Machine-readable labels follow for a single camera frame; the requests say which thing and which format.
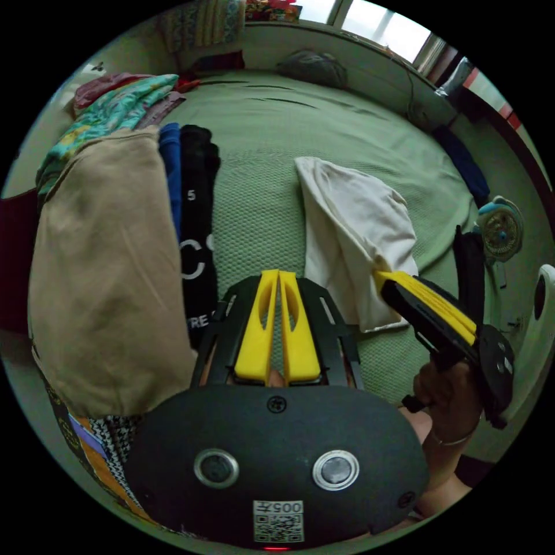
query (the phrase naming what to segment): bed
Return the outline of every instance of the bed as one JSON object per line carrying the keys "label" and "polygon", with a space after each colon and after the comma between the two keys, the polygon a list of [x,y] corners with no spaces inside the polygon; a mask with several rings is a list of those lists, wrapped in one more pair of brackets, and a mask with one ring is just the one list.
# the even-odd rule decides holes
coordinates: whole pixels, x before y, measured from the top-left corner
{"label": "bed", "polygon": [[[374,175],[407,201],[422,276],[457,295],[451,249],[457,224],[469,231],[478,213],[450,158],[436,141],[392,111],[348,91],[271,72],[205,78],[161,125],[210,129],[222,166],[214,192],[214,243],[220,295],[262,269],[302,276],[304,207],[294,159],[315,156]],[[486,274],[486,316],[498,312]],[[272,363],[281,368],[279,314]],[[428,359],[411,328],[357,334],[366,388],[399,404]]]}

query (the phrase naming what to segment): black strap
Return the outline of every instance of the black strap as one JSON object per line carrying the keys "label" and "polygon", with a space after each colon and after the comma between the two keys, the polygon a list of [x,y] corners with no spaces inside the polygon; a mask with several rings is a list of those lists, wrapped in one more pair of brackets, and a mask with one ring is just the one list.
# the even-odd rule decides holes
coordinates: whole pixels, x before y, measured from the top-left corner
{"label": "black strap", "polygon": [[482,236],[477,233],[462,233],[457,226],[453,242],[458,277],[458,300],[465,314],[478,326],[484,322],[486,303],[485,256]]}

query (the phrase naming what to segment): white cloth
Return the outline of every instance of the white cloth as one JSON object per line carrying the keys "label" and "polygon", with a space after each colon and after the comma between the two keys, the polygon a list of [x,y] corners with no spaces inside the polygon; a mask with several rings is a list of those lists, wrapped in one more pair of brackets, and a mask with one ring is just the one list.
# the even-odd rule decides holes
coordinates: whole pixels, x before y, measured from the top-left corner
{"label": "white cloth", "polygon": [[362,332],[407,325],[376,288],[373,271],[418,275],[406,202],[383,181],[319,158],[296,158],[306,213],[305,277],[325,287]]}

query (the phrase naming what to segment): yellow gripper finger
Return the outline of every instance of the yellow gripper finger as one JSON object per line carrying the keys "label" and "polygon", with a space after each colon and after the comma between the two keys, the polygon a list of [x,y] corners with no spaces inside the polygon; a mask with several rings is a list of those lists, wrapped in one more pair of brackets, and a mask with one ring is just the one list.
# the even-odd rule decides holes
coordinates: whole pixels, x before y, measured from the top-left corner
{"label": "yellow gripper finger", "polygon": [[[320,364],[294,272],[279,272],[282,301],[283,363],[286,385],[320,376]],[[289,315],[295,322],[291,329]]]}
{"label": "yellow gripper finger", "polygon": [[374,272],[378,291],[386,281],[397,282],[409,293],[423,301],[442,320],[447,322],[469,345],[476,341],[476,324],[441,295],[405,272]]}
{"label": "yellow gripper finger", "polygon": [[[279,270],[264,270],[262,272],[235,364],[235,374],[238,378],[264,382],[266,386],[270,376],[278,275]],[[266,313],[268,317],[264,326],[263,318]]]}

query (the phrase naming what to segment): sticker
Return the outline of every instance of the sticker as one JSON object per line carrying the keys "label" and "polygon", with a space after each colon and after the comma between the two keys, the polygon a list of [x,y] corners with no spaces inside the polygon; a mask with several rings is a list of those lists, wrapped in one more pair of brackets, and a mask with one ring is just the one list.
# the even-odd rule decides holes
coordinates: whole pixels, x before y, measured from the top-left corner
{"label": "sticker", "polygon": [[104,451],[104,445],[102,444],[102,442],[99,439],[97,439],[95,436],[93,436],[93,434],[89,430],[87,430],[86,428],[81,426],[81,424],[79,424],[79,422],[77,420],[75,420],[75,418],[73,418],[73,416],[69,415],[69,421],[71,422],[71,425],[72,425],[73,430],[75,431],[75,433],[91,449],[94,449],[105,460],[109,459],[109,457],[106,455],[106,452]]}
{"label": "sticker", "polygon": [[302,501],[253,501],[254,541],[303,542],[302,514]]}

